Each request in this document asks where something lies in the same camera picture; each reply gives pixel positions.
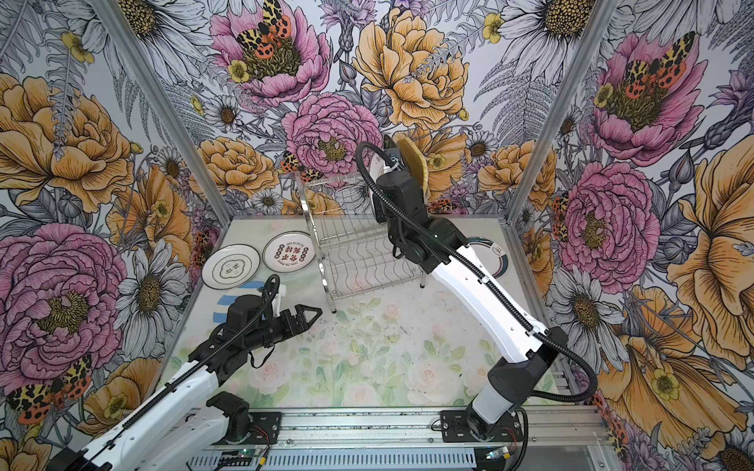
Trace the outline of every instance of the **purple flower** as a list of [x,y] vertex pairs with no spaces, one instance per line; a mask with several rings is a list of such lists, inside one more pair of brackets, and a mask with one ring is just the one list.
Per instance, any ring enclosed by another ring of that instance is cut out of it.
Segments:
[[298,111],[283,117],[282,125],[288,152],[305,167],[325,176],[355,172],[354,152],[359,142],[382,146],[372,112],[333,93],[309,96]]
[[395,0],[395,7],[401,11],[411,10],[415,17],[429,13],[429,0]]
[[641,429],[626,421],[628,435],[628,452],[631,456],[633,471],[658,471],[665,467],[665,458],[657,452],[649,436]]
[[660,59],[673,44],[660,44],[657,39],[630,34],[618,46],[607,70],[597,80],[599,89],[593,98],[592,116],[587,118],[586,131],[597,148],[619,160],[630,159],[639,167],[659,161],[673,146],[686,137],[697,122],[703,106],[693,106],[702,79],[706,60],[697,64],[699,41],[694,41],[684,72],[668,88],[653,84],[629,97],[632,84],[625,79],[626,67],[635,60],[652,63]]
[[241,88],[241,105],[252,111],[300,100],[324,89],[329,79],[331,51],[325,33],[317,35],[301,8],[293,13],[283,0],[280,6],[291,23],[290,37],[275,46],[269,59],[245,54],[236,40],[239,33],[259,28],[262,8],[254,14],[243,8],[239,17],[229,11],[227,17],[214,15],[210,19],[213,47],[219,51],[215,62],[227,68],[228,82]]
[[628,163],[588,164],[569,192],[563,264],[586,271],[607,293],[631,287],[657,251],[660,223],[651,205],[646,177]]
[[0,241],[0,387],[49,384],[82,357],[107,363],[126,265],[102,238],[70,224]]
[[322,0],[320,7],[325,12],[322,24],[327,29],[349,23],[363,29],[375,20],[375,0]]

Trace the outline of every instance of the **orange flower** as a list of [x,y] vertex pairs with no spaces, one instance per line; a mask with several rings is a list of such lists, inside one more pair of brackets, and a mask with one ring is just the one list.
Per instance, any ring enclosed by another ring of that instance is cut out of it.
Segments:
[[535,234],[534,228],[523,235],[523,251],[534,272],[539,294],[544,297],[553,282],[553,251],[550,248],[550,233],[541,229]]
[[106,221],[112,236],[110,242],[129,249],[146,243],[151,252],[160,239],[173,244],[173,255],[189,266],[192,236],[189,207],[168,185],[157,165],[150,166],[149,176],[139,175],[138,191],[119,192]]
[[[481,191],[506,191],[509,188],[516,188],[521,183],[521,176],[529,164],[529,159],[532,158],[533,149],[534,140],[531,140],[524,142],[521,146],[513,144],[493,152],[490,156],[492,165],[483,167],[477,174],[479,189]],[[555,192],[556,159],[555,150],[551,148],[529,193],[529,201],[537,211],[544,211]]]
[[[274,188],[280,183],[275,162],[244,141],[227,137],[202,141],[199,155],[222,194],[231,189],[252,197],[257,191]],[[193,175],[188,183],[191,190],[201,193]]]
[[393,124],[438,130],[463,108],[469,65],[461,54],[429,72],[418,70],[444,43],[442,32],[399,8],[390,12],[387,32],[374,22],[361,31],[353,65],[371,82],[364,89],[385,90],[391,98]]
[[[327,193],[314,191],[307,188],[306,201],[309,203],[311,214],[324,214],[327,216],[343,216],[343,209],[333,197]],[[296,214],[296,208],[301,207],[301,197],[297,191],[293,192],[293,205],[285,204],[283,214]]]
[[59,92],[43,78],[28,77],[22,86],[0,74],[0,188],[25,190],[19,205],[34,201],[45,185],[65,188],[95,213],[113,191],[133,183],[130,142],[94,96],[74,90],[72,129],[56,150],[50,97]]
[[52,445],[42,445],[34,438],[26,440],[21,449],[13,439],[0,439],[0,469],[44,471],[51,452]]
[[[618,416],[645,432],[662,423],[660,443],[666,447],[677,448],[697,428],[709,428],[712,441],[702,457],[710,459],[725,447],[723,433],[746,428],[746,415],[736,412],[738,403],[712,384],[719,379],[709,360],[692,354],[699,336],[667,294],[640,286],[627,294],[628,334],[619,339],[630,360],[622,372],[612,367],[600,372],[602,393]],[[734,380],[726,374],[723,379],[728,384]]]
[[449,131],[435,133],[434,137],[426,130],[411,129],[395,133],[394,139],[405,136],[411,139],[427,159],[429,201],[435,201],[452,184],[463,176],[463,163],[471,162],[471,152],[466,148],[466,134],[450,136]]
[[697,248],[681,265],[668,265],[678,300],[694,313],[694,332],[711,356],[740,370],[754,356],[754,136],[712,162],[697,165],[694,207],[683,216],[701,227]]
[[100,436],[128,416],[149,397],[160,361],[137,358],[123,363],[110,373],[105,384],[84,401],[84,410],[91,416],[76,428],[87,435]]

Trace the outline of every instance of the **plate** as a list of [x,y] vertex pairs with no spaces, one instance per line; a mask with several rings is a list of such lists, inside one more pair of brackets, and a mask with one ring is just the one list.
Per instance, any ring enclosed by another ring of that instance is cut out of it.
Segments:
[[267,243],[262,259],[265,265],[278,273],[301,270],[314,260],[314,244],[305,232],[285,232]]
[[237,243],[223,247],[204,264],[201,278],[214,289],[241,286],[259,270],[259,252],[252,246]]
[[469,245],[479,260],[494,278],[502,277],[508,269],[508,255],[499,243],[484,237],[469,237]]

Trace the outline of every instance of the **mounting plate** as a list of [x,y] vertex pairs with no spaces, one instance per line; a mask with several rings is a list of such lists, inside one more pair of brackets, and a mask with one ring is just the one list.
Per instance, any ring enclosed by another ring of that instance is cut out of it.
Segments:
[[[252,427],[256,425],[267,433],[270,437],[270,445],[277,443],[277,435],[280,432],[280,418],[282,417],[280,412],[249,411],[249,417],[251,417]],[[219,442],[213,443],[213,445],[267,445],[267,437],[252,428],[249,436],[241,442],[230,443],[225,439],[221,439]]]
[[[467,425],[468,413],[466,411],[440,411],[440,426],[443,429],[443,442],[478,442]],[[518,443],[523,440],[523,431],[518,424],[518,418],[510,414],[503,414],[498,421],[497,431],[488,442],[512,442],[513,438],[506,428],[513,431]]]

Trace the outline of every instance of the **wire dish rack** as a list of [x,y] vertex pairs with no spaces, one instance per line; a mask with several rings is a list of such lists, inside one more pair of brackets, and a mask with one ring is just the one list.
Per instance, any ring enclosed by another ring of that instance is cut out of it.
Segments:
[[426,274],[418,265],[393,257],[388,226],[375,220],[371,204],[364,213],[356,214],[342,208],[319,208],[307,199],[308,191],[314,192],[310,193],[313,197],[333,186],[345,185],[364,185],[363,178],[354,173],[304,183],[296,173],[301,207],[320,259],[320,275],[330,310],[336,312],[336,299],[373,289],[414,279],[420,279],[424,287]]

